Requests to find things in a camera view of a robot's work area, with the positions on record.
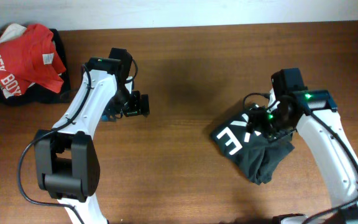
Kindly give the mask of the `dark green t-shirt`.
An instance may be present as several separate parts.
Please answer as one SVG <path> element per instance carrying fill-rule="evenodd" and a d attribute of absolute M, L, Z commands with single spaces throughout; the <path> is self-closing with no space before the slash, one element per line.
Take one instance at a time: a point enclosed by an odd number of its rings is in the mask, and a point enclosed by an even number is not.
<path fill-rule="evenodd" d="M 269 136 L 261 125 L 251 128 L 250 106 L 225 120 L 209 135 L 220 153 L 229 159 L 252 183 L 260 185 L 272 180 L 278 164 L 294 150 L 293 133 L 280 131 Z"/>

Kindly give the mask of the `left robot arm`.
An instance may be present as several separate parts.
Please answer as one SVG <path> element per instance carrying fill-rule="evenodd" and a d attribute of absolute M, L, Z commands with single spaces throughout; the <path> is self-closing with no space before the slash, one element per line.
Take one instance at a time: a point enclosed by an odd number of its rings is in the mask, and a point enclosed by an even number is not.
<path fill-rule="evenodd" d="M 65 114 L 50 130 L 35 135 L 39 188 L 57 200 L 72 223 L 108 223 L 96 189 L 100 164 L 93 138 L 100 121 L 148 116 L 149 97 L 134 89 L 130 75 L 137 64 L 126 49 L 113 48 L 106 58 L 83 64 L 83 83 Z"/>

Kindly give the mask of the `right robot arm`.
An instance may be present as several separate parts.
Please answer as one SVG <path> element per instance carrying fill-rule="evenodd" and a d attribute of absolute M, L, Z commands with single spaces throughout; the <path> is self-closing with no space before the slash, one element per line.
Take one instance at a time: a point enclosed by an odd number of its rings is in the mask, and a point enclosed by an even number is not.
<path fill-rule="evenodd" d="M 250 111 L 249 126 L 261 126 L 270 142 L 296 131 L 309 147 L 329 193 L 331 208 L 307 216 L 291 213 L 273 223 L 358 223 L 358 158 L 327 90 L 310 90 L 299 68 L 271 76 L 268 106 Z"/>

